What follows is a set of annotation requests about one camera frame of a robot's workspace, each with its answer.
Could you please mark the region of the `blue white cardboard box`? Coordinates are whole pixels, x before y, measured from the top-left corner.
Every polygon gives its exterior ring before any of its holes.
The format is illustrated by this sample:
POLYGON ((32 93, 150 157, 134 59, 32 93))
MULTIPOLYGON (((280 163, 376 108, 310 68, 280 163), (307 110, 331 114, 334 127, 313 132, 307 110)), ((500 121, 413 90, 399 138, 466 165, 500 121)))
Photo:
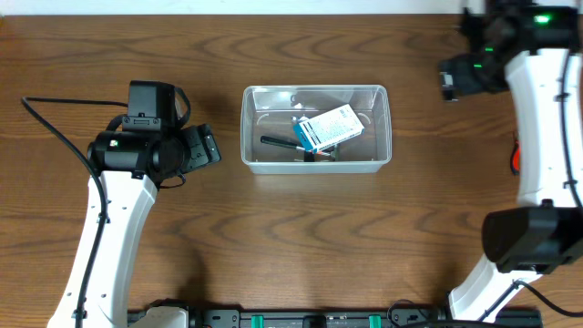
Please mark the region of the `blue white cardboard box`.
POLYGON ((323 151, 361 135, 364 126, 353 108, 350 105, 343 105, 295 124, 293 131, 302 147, 312 151, 323 151))

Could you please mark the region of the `yellow black screwdriver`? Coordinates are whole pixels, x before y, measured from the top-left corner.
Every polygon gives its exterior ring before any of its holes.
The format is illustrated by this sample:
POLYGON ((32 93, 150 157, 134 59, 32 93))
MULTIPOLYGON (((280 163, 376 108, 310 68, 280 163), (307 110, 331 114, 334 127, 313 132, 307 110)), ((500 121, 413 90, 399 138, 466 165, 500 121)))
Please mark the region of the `yellow black screwdriver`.
POLYGON ((304 162, 314 162, 315 161, 315 155, 313 153, 311 153, 310 151, 305 152, 304 153, 304 157, 303 157, 303 161, 304 162))

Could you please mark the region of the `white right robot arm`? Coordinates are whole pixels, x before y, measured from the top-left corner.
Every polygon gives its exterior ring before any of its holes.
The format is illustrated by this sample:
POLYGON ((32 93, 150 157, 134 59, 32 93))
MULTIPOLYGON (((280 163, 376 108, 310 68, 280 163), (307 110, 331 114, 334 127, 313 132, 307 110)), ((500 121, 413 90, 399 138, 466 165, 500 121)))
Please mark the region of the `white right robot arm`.
POLYGON ((517 205, 487 214, 483 255, 447 297, 446 321, 492 324, 520 291, 582 255, 582 40, 577 5, 489 1, 464 12, 467 51, 439 65, 443 97, 509 92, 517 205))

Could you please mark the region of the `small black handled hammer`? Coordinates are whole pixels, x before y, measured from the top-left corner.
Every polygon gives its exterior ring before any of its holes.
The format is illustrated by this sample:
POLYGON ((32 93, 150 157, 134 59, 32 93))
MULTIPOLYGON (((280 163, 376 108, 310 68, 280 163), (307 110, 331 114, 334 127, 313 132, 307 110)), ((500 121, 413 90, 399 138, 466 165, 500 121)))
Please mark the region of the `small black handled hammer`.
POLYGON ((297 143, 286 141, 283 139, 278 139, 278 138, 273 138, 273 137, 268 137, 268 136, 261 136, 260 142, 262 144, 271 145, 271 146, 275 146, 275 147, 294 149, 297 151, 301 151, 306 155, 308 155, 308 154, 320 155, 320 156, 327 157, 331 160, 336 160, 336 157, 335 157, 333 152, 307 150, 297 143))

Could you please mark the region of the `silver double ended wrench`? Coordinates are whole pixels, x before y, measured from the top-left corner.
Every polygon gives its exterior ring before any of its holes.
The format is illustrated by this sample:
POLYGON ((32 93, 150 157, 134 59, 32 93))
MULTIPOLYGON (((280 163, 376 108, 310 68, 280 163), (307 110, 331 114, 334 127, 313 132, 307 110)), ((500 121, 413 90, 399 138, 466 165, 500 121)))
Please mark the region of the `silver double ended wrench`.
POLYGON ((291 117, 292 124, 300 124, 301 122, 307 121, 309 118, 302 116, 302 117, 291 117))

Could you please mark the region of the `red handled pliers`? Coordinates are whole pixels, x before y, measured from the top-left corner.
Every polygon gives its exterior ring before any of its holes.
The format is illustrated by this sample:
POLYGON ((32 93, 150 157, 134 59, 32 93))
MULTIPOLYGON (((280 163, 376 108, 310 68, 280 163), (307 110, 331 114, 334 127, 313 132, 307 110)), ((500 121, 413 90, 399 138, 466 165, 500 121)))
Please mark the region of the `red handled pliers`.
POLYGON ((520 144, 517 139, 514 141, 514 147, 511 152, 510 169, 513 175, 518 176, 520 174, 520 144))

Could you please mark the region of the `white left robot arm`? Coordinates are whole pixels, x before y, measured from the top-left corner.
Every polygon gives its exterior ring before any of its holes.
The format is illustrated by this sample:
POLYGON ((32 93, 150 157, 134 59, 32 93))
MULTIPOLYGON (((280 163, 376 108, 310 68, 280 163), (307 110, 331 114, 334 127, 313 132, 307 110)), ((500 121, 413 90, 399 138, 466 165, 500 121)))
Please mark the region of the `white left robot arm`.
POLYGON ((51 327, 125 327, 140 236, 165 180, 220 161, 206 124, 190 126, 190 103, 171 84, 133 81, 128 112, 87 149, 95 177, 64 295, 51 327))

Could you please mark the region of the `clear plastic container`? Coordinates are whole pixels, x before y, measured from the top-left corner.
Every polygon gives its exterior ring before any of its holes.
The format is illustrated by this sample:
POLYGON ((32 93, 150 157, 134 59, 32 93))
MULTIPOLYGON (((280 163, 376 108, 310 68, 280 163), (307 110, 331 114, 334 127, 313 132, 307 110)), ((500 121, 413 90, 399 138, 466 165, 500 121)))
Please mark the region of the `clear plastic container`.
POLYGON ((392 157, 387 91, 380 85, 247 87, 240 152, 255 174, 375 173, 392 157))

